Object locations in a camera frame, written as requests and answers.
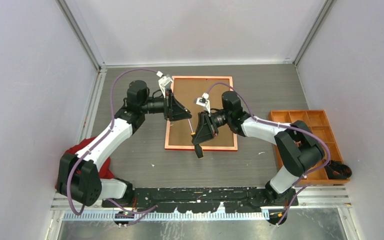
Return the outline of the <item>black yellow screwdriver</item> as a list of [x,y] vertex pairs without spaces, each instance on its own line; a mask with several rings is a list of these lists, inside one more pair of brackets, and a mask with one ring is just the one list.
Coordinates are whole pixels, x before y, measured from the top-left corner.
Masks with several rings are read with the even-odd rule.
[[189,124],[189,128],[190,128],[190,131],[191,131],[191,137],[192,137],[192,144],[194,146],[194,152],[197,156],[198,159],[202,159],[204,157],[204,153],[203,153],[203,149],[202,147],[200,146],[199,143],[196,142],[196,133],[194,132],[193,130],[193,127],[192,127],[192,122],[190,119],[187,120],[188,124]]

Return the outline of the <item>red picture frame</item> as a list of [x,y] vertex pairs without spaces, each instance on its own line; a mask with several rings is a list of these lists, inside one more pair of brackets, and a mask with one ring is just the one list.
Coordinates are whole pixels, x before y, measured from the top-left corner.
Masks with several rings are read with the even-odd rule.
[[[198,113],[204,108],[195,104],[196,98],[201,97],[214,83],[225,83],[233,86],[231,76],[174,76],[171,89],[175,98],[192,114],[190,121],[180,120],[166,124],[165,150],[194,150],[191,133],[198,124]],[[204,151],[237,151],[238,137],[227,125],[218,128],[218,136],[201,143]]]

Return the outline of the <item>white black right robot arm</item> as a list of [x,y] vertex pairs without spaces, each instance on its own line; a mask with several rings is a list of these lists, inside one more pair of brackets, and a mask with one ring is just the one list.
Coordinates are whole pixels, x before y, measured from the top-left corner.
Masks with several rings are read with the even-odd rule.
[[201,144],[217,137],[219,128],[225,125],[236,135],[275,145],[282,167],[266,183],[259,200],[279,205],[300,177],[325,157],[325,151],[303,121],[275,123],[259,119],[244,111],[241,99],[234,91],[224,92],[221,100],[221,109],[209,108],[198,113],[197,126],[191,135],[197,157],[203,157]]

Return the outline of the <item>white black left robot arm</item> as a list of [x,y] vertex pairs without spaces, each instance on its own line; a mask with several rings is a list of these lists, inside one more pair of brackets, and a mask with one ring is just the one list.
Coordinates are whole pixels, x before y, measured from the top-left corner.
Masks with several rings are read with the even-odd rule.
[[105,161],[125,140],[143,124],[147,114],[163,114],[169,122],[190,119],[191,112],[176,100],[172,91],[174,80],[169,76],[159,79],[161,96],[153,96],[146,82],[135,80],[129,84],[123,106],[114,119],[91,143],[75,153],[65,153],[59,163],[56,190],[71,200],[92,206],[98,200],[114,199],[121,207],[133,202],[132,185],[122,179],[100,177]]

